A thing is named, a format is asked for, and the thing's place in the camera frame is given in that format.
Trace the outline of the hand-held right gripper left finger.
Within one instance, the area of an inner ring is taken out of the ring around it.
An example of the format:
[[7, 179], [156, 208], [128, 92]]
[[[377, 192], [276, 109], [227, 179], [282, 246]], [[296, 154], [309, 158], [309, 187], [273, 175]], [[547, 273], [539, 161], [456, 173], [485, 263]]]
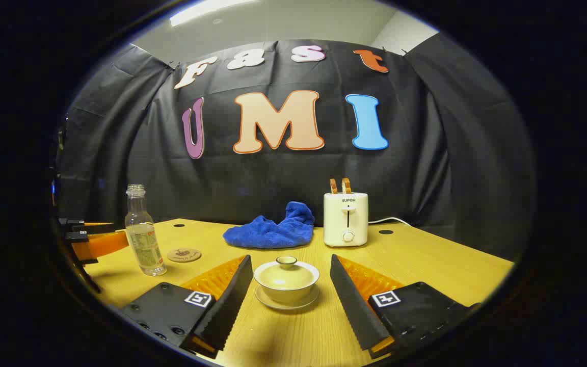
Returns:
[[182, 285], [161, 282], [121, 311], [177, 348], [214, 359], [225, 348], [252, 278], [251, 256], [242, 255]]

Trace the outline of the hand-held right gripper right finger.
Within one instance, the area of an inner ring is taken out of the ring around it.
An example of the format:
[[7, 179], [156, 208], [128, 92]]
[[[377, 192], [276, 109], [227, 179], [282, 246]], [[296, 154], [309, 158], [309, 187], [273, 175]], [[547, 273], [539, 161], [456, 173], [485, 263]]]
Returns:
[[335, 254], [329, 274], [356, 339], [371, 358], [425, 348], [479, 307], [464, 306], [425, 282], [403, 285]]

